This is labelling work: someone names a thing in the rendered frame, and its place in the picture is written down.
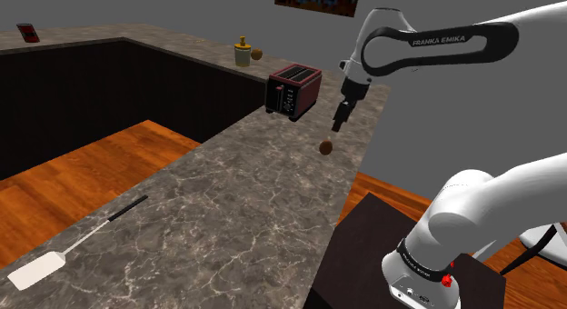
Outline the dark patterned wall picture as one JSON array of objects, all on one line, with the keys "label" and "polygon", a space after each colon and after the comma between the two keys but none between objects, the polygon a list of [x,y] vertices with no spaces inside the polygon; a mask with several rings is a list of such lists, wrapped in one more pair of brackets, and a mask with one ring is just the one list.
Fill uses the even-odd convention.
[{"label": "dark patterned wall picture", "polygon": [[354,17],[358,0],[274,0],[276,5]]}]

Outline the red and black toaster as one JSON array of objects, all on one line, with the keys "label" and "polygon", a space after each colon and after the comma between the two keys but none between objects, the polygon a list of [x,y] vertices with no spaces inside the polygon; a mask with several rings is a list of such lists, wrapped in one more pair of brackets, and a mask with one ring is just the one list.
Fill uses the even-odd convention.
[{"label": "red and black toaster", "polygon": [[269,75],[265,111],[285,115],[292,122],[298,121],[316,104],[322,78],[320,69],[299,64],[288,65]]}]

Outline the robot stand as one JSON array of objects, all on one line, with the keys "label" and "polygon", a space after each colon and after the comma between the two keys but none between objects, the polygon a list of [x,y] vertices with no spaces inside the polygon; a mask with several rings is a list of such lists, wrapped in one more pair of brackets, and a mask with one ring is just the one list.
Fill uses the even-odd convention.
[{"label": "robot stand", "polygon": [[[409,297],[425,309],[440,309],[414,287],[392,294],[383,276],[383,257],[414,225],[380,198],[365,196],[335,227],[303,309],[410,309],[403,303]],[[461,309],[504,309],[506,279],[488,266],[462,254],[452,276]]]}]

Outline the red and black box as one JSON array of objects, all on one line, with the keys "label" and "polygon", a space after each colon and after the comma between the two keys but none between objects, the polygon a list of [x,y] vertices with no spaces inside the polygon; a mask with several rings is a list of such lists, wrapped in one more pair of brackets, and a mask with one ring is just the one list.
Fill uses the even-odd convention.
[{"label": "red and black box", "polygon": [[40,38],[32,24],[17,24],[16,26],[26,43],[34,44],[40,42]]}]

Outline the yellow soap dispenser bottle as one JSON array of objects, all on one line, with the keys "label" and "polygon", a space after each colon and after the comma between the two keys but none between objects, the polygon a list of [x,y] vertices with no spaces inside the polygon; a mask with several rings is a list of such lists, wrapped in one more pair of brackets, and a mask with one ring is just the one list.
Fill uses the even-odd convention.
[{"label": "yellow soap dispenser bottle", "polygon": [[244,35],[240,36],[240,41],[234,45],[234,61],[237,66],[247,67],[251,63],[252,47],[246,43]]}]

